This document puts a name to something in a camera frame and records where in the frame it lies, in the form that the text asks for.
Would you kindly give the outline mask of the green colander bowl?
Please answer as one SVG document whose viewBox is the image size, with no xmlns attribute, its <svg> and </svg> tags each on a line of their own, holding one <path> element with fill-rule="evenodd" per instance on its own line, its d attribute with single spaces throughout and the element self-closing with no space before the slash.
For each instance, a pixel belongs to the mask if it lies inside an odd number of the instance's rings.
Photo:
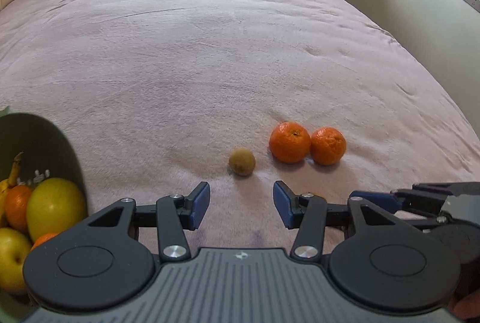
<svg viewBox="0 0 480 323">
<path fill-rule="evenodd" d="M 18 181 L 34 190 L 46 179 L 73 182 L 86 197 L 84 177 L 77 156 L 63 133 L 38 115 L 7 112 L 1 117 L 1 177 L 10 174 L 13 159 L 23 152 Z M 30 299 L 38 309 L 29 322 L 79 322 L 80 314 L 69 300 L 80 277 L 75 270 L 76 250 L 82 247 L 83 221 L 61 232 L 34 250 L 24 262 L 23 275 Z"/>
</svg>

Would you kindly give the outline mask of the yellow lemon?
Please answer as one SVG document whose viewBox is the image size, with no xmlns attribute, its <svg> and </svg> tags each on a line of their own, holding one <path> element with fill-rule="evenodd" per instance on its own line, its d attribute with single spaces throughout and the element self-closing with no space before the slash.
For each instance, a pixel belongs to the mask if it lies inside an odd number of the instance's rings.
<svg viewBox="0 0 480 323">
<path fill-rule="evenodd" d="M 86 198 L 71 181 L 50 178 L 41 182 L 28 200 L 26 219 L 35 242 L 47 233 L 61 233 L 88 216 Z"/>
</svg>

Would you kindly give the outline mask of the mandarin orange nearest gripper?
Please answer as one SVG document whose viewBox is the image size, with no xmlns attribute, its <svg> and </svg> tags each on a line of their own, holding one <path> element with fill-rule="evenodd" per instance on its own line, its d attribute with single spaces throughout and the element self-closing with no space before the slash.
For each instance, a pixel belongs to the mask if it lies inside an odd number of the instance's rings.
<svg viewBox="0 0 480 323">
<path fill-rule="evenodd" d="M 346 152 L 346 140 L 342 133 L 332 127 L 322 127 L 311 135 L 310 155 L 321 166 L 338 163 Z"/>
</svg>

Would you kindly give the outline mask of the mandarin orange far left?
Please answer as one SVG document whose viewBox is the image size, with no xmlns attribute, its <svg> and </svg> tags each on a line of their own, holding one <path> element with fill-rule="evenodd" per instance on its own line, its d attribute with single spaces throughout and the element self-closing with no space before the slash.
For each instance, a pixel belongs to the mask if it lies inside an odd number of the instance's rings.
<svg viewBox="0 0 480 323">
<path fill-rule="evenodd" d="M 14 230 L 28 232 L 27 206 L 32 190 L 26 185 L 17 185 L 6 196 L 4 210 L 7 222 Z"/>
</svg>

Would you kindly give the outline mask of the middle mandarin orange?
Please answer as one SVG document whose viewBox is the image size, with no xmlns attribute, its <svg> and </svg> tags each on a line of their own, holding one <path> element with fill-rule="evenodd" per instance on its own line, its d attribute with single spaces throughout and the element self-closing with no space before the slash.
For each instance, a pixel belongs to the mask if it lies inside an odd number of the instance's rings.
<svg viewBox="0 0 480 323">
<path fill-rule="evenodd" d="M 308 131 L 295 121 L 279 123 L 269 138 L 272 156 L 281 163 L 298 163 L 310 152 L 311 137 Z"/>
</svg>

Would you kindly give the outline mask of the yellow apple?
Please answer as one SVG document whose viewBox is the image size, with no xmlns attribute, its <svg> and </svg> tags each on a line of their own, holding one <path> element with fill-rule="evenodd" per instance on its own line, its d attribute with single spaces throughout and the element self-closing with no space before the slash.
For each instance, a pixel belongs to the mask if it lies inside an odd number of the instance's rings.
<svg viewBox="0 0 480 323">
<path fill-rule="evenodd" d="M 24 295 L 27 288 L 24 282 L 24 260 L 28 256 L 32 244 L 19 231 L 1 228 L 1 289 L 13 295 Z"/>
</svg>

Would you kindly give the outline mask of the pink bed blanket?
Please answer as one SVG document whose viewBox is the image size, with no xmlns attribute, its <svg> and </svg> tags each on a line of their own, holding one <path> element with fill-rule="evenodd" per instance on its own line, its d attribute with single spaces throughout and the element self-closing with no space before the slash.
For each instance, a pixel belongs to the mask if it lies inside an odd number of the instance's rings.
<svg viewBox="0 0 480 323">
<path fill-rule="evenodd" d="M 344 0 L 14 0 L 1 11 L 1 105 L 55 123 L 80 161 L 89 210 L 211 187 L 192 247 L 290 247 L 272 202 L 344 203 L 354 190 L 479 179 L 479 139 L 394 37 Z M 332 127 L 331 166 L 269 149 L 295 121 Z M 256 158 L 229 167 L 236 148 Z"/>
</svg>

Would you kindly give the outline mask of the mandarin orange left edge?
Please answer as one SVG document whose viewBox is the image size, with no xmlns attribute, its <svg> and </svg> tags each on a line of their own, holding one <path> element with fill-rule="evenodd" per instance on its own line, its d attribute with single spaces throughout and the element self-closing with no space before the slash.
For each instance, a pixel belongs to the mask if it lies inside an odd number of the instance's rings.
<svg viewBox="0 0 480 323">
<path fill-rule="evenodd" d="M 41 244 L 43 244 L 44 242 L 47 242 L 49 240 L 51 240 L 52 238 L 55 238 L 56 236 L 58 236 L 58 233 L 45 233 L 43 235 L 41 235 L 41 237 L 39 237 L 35 242 L 34 244 L 32 245 L 32 248 L 31 250 L 33 251 L 35 248 L 37 248 L 38 246 L 41 246 Z"/>
</svg>

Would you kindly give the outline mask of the brown kiwi behind banana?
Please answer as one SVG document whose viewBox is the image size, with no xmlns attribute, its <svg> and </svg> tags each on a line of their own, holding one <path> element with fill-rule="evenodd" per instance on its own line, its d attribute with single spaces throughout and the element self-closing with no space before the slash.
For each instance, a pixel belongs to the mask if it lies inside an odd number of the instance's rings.
<svg viewBox="0 0 480 323">
<path fill-rule="evenodd" d="M 229 156 L 231 170 L 239 176 L 249 176 L 256 167 L 256 158 L 253 152 L 241 147 L 234 149 Z"/>
</svg>

